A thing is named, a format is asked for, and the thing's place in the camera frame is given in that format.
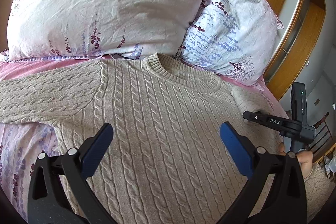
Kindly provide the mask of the person's right hand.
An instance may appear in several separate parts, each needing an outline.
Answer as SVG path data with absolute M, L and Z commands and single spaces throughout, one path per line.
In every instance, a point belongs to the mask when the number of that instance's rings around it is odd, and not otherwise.
M 311 151 L 302 150 L 296 154 L 296 157 L 300 163 L 303 179 L 307 180 L 313 172 L 313 153 Z

